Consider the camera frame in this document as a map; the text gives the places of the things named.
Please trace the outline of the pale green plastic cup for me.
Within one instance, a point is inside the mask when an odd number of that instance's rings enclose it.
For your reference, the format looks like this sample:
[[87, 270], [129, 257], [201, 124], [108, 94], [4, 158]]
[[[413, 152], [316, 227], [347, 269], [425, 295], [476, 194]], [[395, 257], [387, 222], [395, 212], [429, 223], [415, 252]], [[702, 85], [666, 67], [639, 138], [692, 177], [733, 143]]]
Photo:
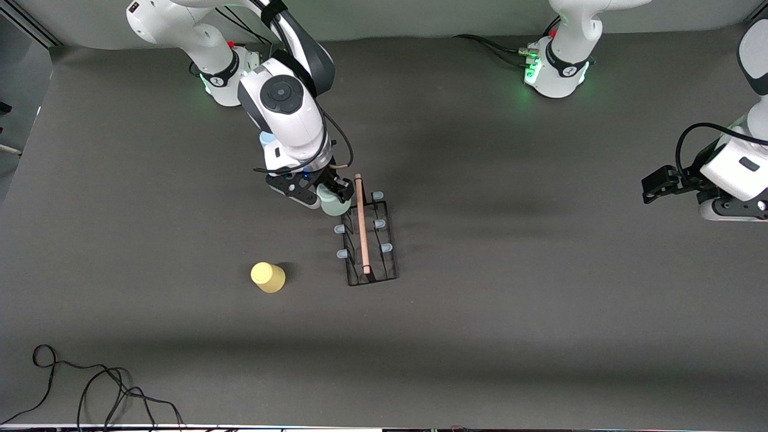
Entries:
[[340, 202], [338, 197], [335, 196], [335, 194], [332, 194], [329, 189], [328, 196], [318, 196], [318, 198], [320, 200], [320, 208], [323, 210], [323, 212], [334, 217], [345, 214], [352, 204], [351, 201]]

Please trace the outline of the yellow plastic cup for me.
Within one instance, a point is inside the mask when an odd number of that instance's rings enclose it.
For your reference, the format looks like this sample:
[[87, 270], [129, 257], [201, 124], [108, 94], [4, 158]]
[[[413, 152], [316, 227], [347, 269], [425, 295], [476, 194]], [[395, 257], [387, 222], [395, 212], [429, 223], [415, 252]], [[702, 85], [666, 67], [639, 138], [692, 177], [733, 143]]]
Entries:
[[276, 293], [286, 283], [285, 271], [274, 263], [259, 262], [253, 265], [250, 277], [263, 292]]

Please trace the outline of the dark grey table mat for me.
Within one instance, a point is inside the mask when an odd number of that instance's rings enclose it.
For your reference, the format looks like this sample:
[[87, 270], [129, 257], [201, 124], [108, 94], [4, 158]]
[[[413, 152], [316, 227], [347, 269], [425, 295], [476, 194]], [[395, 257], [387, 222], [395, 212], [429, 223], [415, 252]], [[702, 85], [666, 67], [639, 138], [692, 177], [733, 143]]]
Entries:
[[467, 40], [329, 43], [347, 175], [392, 214], [400, 276], [365, 287], [183, 53], [52, 52], [0, 207], [0, 421], [50, 344], [194, 424], [768, 430], [768, 223], [641, 199], [756, 101], [742, 33], [606, 35], [564, 100]]

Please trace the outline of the black wire cup holder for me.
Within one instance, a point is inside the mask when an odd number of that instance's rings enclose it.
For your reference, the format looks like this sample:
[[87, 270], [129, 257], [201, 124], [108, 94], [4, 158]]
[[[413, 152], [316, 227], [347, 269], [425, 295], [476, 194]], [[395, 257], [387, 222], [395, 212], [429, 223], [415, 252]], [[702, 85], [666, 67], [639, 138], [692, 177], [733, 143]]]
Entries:
[[337, 258], [344, 263], [349, 287], [395, 281], [398, 270], [392, 217], [381, 191], [368, 192], [362, 175], [353, 180], [354, 204], [340, 217], [334, 232], [342, 238]]

